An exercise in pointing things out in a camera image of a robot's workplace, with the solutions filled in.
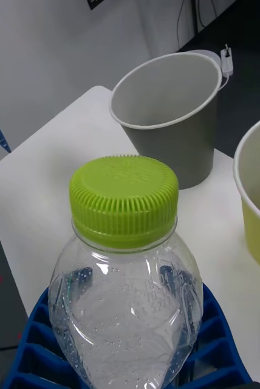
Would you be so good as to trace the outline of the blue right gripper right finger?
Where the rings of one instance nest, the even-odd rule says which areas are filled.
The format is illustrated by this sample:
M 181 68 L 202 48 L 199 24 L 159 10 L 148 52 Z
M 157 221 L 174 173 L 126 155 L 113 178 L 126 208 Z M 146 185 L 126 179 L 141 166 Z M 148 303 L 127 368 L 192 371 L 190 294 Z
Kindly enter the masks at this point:
M 167 388 L 231 388 L 252 383 L 224 313 L 204 286 L 199 335 L 185 364 Z

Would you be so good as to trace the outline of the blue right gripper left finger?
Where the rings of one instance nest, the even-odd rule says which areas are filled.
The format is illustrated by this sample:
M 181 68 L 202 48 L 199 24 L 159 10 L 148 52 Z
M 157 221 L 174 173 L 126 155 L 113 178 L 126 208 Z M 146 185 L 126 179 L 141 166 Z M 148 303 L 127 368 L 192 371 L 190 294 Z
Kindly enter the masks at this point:
M 53 334 L 47 291 L 36 303 L 3 388 L 84 388 Z

